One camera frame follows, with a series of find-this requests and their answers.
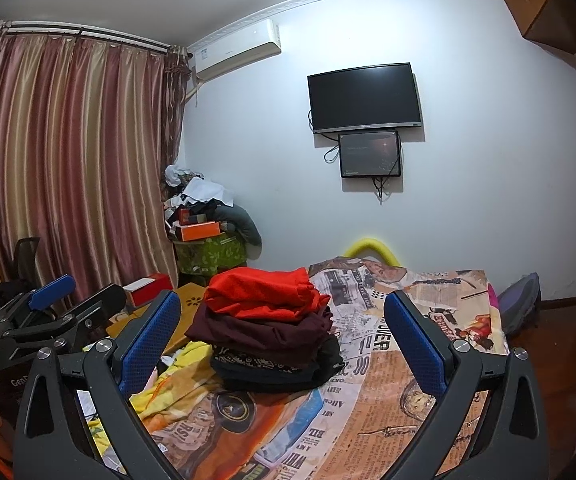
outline yellow curved tube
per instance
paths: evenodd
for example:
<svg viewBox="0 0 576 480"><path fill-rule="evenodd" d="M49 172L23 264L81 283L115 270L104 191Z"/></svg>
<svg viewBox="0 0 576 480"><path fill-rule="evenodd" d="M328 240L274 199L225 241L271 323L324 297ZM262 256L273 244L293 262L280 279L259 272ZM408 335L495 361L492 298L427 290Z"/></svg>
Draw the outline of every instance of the yellow curved tube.
<svg viewBox="0 0 576 480"><path fill-rule="evenodd" d="M392 254L392 251L388 249L383 242L375 240L374 238L362 238L358 242L355 242L348 248L343 256L352 258L366 249L372 249L379 254L383 262L390 267L401 267L399 260Z"/></svg>

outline tv screen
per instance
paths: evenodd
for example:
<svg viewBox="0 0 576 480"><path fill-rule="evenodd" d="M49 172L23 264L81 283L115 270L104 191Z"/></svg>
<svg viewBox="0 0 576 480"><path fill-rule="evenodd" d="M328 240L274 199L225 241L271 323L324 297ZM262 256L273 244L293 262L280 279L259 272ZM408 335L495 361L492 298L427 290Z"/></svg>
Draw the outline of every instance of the tv screen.
<svg viewBox="0 0 576 480"><path fill-rule="evenodd" d="M401 176L396 132L364 132L339 136L341 176Z"/></svg>
<svg viewBox="0 0 576 480"><path fill-rule="evenodd" d="M410 63L311 75L308 90L312 129L316 134L421 126Z"/></svg>

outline blue textured pad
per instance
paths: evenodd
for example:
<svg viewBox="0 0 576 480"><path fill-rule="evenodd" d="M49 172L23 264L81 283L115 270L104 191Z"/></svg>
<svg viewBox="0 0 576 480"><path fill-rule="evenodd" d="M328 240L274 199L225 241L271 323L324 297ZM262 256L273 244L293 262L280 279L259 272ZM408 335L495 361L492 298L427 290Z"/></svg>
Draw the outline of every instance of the blue textured pad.
<svg viewBox="0 0 576 480"><path fill-rule="evenodd" d="M72 294L75 287L74 278L65 274L33 292L28 306L30 310L44 310L58 300L62 300L68 294Z"/></svg>
<svg viewBox="0 0 576 480"><path fill-rule="evenodd" d="M386 297L383 317L421 391L443 396L447 389L444 361L396 294Z"/></svg>
<svg viewBox="0 0 576 480"><path fill-rule="evenodd" d="M170 292L123 358L119 391L125 397L143 390L177 328L180 317L179 296Z"/></svg>

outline newspaper print bed sheet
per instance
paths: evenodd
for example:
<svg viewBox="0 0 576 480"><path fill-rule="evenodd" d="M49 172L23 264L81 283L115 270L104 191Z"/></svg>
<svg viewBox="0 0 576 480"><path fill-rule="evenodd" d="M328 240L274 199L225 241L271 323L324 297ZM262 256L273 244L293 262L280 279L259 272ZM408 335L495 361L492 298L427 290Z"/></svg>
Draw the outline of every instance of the newspaper print bed sheet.
<svg viewBox="0 0 576 480"><path fill-rule="evenodd" d="M434 404L419 389L383 320L386 295L403 289L449 338L507 354L481 270L417 274L371 260L335 258L311 266L330 307L344 370L311 392L269 395L216 390L189 416L153 433L192 480L379 479ZM485 400L477 394L442 471L456 466ZM115 462L110 448L106 463Z"/></svg>

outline power cord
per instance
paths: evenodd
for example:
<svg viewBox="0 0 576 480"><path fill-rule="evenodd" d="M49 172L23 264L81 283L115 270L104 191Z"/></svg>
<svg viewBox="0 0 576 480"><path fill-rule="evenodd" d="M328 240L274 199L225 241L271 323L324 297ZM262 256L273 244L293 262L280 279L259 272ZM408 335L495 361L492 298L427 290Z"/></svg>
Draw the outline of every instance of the power cord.
<svg viewBox="0 0 576 480"><path fill-rule="evenodd" d="M315 129L312 125L312 110L308 112L308 123L310 124L310 131L314 132ZM335 160L337 160L337 158L339 158L339 139L335 139L334 137L328 137L326 134L319 134L319 135L324 136L326 139L337 143L336 146L331 147L329 150L327 150L327 152L324 153L324 160L326 161L326 163L332 164ZM330 155L330 153L333 153L335 151L337 152L335 153L335 156L333 158L329 158L328 155Z"/></svg>
<svg viewBox="0 0 576 480"><path fill-rule="evenodd" d="M399 160L401 159L401 137L399 137L399 132L396 130L395 135L397 136L397 160L395 160L395 163L392 165L392 168L390 168L390 171L388 171L388 174L386 176L372 177L372 185L374 186L374 189L377 191L377 197L379 198L380 204L383 203L383 187L388 183L388 179L391 177L392 171L395 169L396 165L399 163Z"/></svg>

